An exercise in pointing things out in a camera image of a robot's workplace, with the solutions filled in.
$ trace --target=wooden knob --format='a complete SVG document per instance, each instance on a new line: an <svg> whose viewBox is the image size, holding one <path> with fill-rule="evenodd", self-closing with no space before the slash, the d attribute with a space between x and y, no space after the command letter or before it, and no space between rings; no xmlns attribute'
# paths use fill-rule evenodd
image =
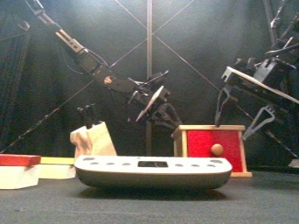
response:
<svg viewBox="0 0 299 224"><path fill-rule="evenodd" d="M224 154L224 146L220 143L216 143L212 148L210 148L210 152L220 157Z"/></svg>

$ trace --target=white block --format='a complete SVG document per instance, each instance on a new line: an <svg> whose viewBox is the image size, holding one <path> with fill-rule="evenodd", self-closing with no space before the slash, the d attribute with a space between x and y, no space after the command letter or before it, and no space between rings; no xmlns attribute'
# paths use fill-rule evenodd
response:
<svg viewBox="0 0 299 224"><path fill-rule="evenodd" d="M74 164L39 164L41 179L73 179L77 176Z"/></svg>
<svg viewBox="0 0 299 224"><path fill-rule="evenodd" d="M39 165L0 166L0 189L21 189L39 184Z"/></svg>

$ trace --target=white device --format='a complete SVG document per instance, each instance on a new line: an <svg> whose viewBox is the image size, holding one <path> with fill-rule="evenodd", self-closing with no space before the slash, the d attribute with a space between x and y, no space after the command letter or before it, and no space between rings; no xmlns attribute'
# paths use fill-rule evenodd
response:
<svg viewBox="0 0 299 224"><path fill-rule="evenodd" d="M75 168L87 186L217 189L233 166L220 157L79 156Z"/></svg>

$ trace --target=display screen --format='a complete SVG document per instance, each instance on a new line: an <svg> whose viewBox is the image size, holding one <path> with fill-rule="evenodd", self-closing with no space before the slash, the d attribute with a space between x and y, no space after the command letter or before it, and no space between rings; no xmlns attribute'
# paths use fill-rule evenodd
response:
<svg viewBox="0 0 299 224"><path fill-rule="evenodd" d="M169 167L169 164L164 161L139 161L138 167Z"/></svg>

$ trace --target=metal pole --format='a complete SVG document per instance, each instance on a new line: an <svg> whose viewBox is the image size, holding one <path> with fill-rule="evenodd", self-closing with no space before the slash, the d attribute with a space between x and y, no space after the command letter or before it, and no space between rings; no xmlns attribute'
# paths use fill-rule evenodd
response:
<svg viewBox="0 0 299 224"><path fill-rule="evenodd" d="M147 0L147 79L153 75L153 53L154 53L154 2ZM153 124L146 122L146 155L153 155Z"/></svg>

